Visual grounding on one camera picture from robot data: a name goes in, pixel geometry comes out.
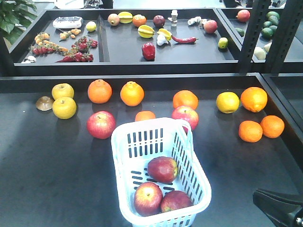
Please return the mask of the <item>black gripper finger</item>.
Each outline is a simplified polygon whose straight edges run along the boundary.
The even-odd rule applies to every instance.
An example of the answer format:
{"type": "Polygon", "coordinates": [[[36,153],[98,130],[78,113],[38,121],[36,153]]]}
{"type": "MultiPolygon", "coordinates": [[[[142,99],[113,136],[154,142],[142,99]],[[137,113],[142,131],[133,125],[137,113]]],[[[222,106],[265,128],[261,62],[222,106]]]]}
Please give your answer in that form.
{"type": "Polygon", "coordinates": [[[303,225],[303,195],[277,193],[257,189],[253,203],[276,227],[301,227],[303,225]]]}

